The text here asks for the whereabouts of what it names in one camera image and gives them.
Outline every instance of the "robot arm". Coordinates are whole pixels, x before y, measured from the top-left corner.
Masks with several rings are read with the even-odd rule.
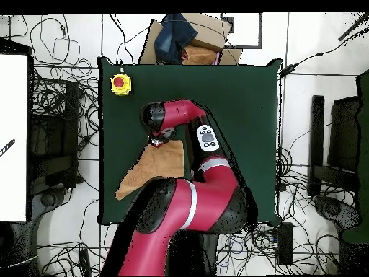
[[[202,108],[190,100],[151,103],[142,109],[141,120],[155,146],[169,141],[178,125],[188,124],[196,180],[158,178],[141,189],[135,201],[147,205],[119,276],[163,276],[176,231],[234,233],[248,216],[248,200]]]

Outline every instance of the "black cable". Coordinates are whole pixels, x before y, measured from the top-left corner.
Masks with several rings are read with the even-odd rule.
[[[282,71],[281,71],[281,74],[280,74],[280,77],[283,78],[285,76],[287,76],[288,74],[292,73],[295,68],[300,65],[301,63],[311,59],[311,58],[314,58],[314,57],[318,57],[318,56],[323,56],[325,54],[329,54],[331,52],[334,52],[335,50],[337,50],[338,48],[340,48],[341,46],[343,45],[346,45],[347,42],[350,40],[350,39],[353,39],[353,38],[356,38],[357,36],[361,36],[365,33],[369,32],[369,27],[366,27],[362,30],[360,30],[359,32],[356,32],[355,34],[352,34],[351,36],[349,36],[348,38],[346,38],[345,40],[343,40],[336,48],[334,49],[331,49],[331,50],[328,50],[328,51],[325,51],[325,52],[319,52],[317,54],[314,54],[312,56],[309,56],[308,58],[305,58],[303,59],[302,61],[299,61],[298,63],[295,63],[293,65],[288,65],[287,67],[285,67]]]
[[[94,162],[99,161],[98,159],[93,159],[93,158],[78,158],[78,160],[91,160],[91,161],[94,161]]]
[[[25,32],[25,34],[21,34],[21,35],[12,35],[11,24],[10,24],[11,20],[10,20],[10,18],[11,17],[9,17],[9,36],[0,36],[0,38],[9,38],[9,40],[11,40],[11,38],[20,38],[22,36],[27,35],[27,33],[28,33],[28,24],[26,22],[25,16],[22,15],[23,21],[26,24],[26,32]]]
[[[92,189],[95,189],[97,192],[99,192],[99,190],[98,189],[96,189],[94,186],[91,186],[83,177],[82,177],[82,179],[84,180],[84,182],[89,186],[89,187],[91,187]]]
[[[112,15],[111,14],[109,14],[109,16],[110,16],[110,18],[112,19],[112,21],[115,23],[115,25],[117,26],[117,28],[122,32],[122,34],[123,34],[123,43],[124,43],[124,49],[127,51],[127,53],[130,55],[130,58],[131,58],[131,60],[132,60],[132,64],[134,65],[135,64],[135,61],[133,60],[133,56],[132,56],[132,54],[130,53],[130,51],[128,51],[128,49],[127,49],[127,46],[126,46],[126,42],[125,42],[125,33],[124,33],[124,31],[122,30],[122,28],[119,26],[119,24],[115,21],[115,19],[112,17]]]
[[[316,240],[315,250],[316,250],[316,254],[318,254],[318,255],[316,256],[316,259],[317,259],[318,264],[319,264],[319,267],[320,267],[320,269],[323,271],[323,273],[324,273],[324,274],[328,274],[328,273],[323,269],[323,267],[321,266],[320,257],[319,257],[319,251],[318,251],[318,243],[319,243],[319,241],[320,241],[321,239],[323,239],[323,238],[325,238],[325,237],[335,238],[335,240],[337,240],[338,242],[340,242],[340,240],[339,240],[339,238],[338,238],[338,237],[334,236],[333,234],[324,234],[323,236],[320,236],[320,238],[318,238],[318,239]]]
[[[68,36],[68,50],[67,50],[67,54],[66,54],[66,57],[62,60],[62,62],[61,63],[48,63],[48,62],[46,62],[46,61],[40,61],[38,58],[37,58],[37,56],[36,56],[36,51],[35,51],[35,47],[34,47],[34,45],[33,45],[33,41],[32,41],[32,32],[33,32],[33,30],[38,26],[38,25],[41,25],[43,22],[45,22],[45,21],[47,21],[47,20],[54,20],[54,21],[56,21],[60,26],[61,26],[61,30],[65,33],[65,28],[64,28],[64,26],[61,24],[61,22],[59,21],[59,20],[57,20],[57,19],[55,19],[55,18],[46,18],[46,19],[44,19],[43,20],[43,17],[42,17],[42,15],[41,15],[41,21],[40,22],[38,22],[32,29],[31,29],[31,32],[30,32],[30,40],[31,40],[31,45],[32,45],[32,49],[33,49],[33,53],[34,53],[34,56],[35,56],[35,59],[36,59],[36,61],[38,61],[38,62],[40,62],[40,63],[46,63],[46,64],[50,64],[50,65],[55,65],[55,66],[59,66],[59,65],[61,65],[62,63],[64,63],[65,61],[66,61],[66,58],[68,57],[68,54],[69,54],[69,48],[71,47],[71,39],[70,39],[70,37],[69,37],[69,31],[68,31],[68,23],[67,23],[67,21],[66,21],[66,16],[65,15],[63,15],[63,18],[64,18],[64,22],[66,23],[66,33],[67,33],[67,36]],[[40,32],[40,39],[41,39],[41,41],[42,41],[42,43],[44,44],[44,46],[46,47],[46,45],[45,45],[45,43],[43,42],[43,40],[42,40],[42,37],[41,37],[41,34],[42,34],[42,31]]]
[[[93,203],[97,202],[98,200],[93,200],[89,205],[86,206],[86,208],[84,209],[84,217],[82,219],[82,225],[81,225],[81,228],[79,230],[79,240],[80,242],[82,243],[82,229],[84,228],[84,218],[86,216],[86,211],[88,209],[88,207],[90,207]]]

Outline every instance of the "black rectangle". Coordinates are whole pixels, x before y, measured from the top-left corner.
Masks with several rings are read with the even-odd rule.
[[[324,96],[313,96],[311,103],[311,132],[308,172],[308,196],[320,194],[321,181],[314,177],[314,166],[323,165]]]
[[[355,171],[359,141],[355,119],[359,106],[359,97],[348,97],[334,101],[328,155],[330,166]]]
[[[278,265],[293,264],[293,225],[290,222],[281,223],[278,227]]]

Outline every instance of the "tan cloth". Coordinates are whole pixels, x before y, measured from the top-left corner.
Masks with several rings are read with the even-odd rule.
[[[182,65],[211,65],[216,60],[216,53],[205,48],[186,45],[184,51],[187,58]]]
[[[115,193],[116,199],[121,200],[156,176],[183,177],[185,175],[183,161],[183,143],[180,140],[172,140],[159,148],[149,144],[138,163],[120,182],[120,187]]]

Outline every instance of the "blue cloth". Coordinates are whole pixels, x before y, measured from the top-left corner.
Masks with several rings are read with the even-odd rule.
[[[191,43],[197,32],[182,14],[168,14],[161,24],[164,28],[154,43],[156,60],[181,64],[182,50]]]

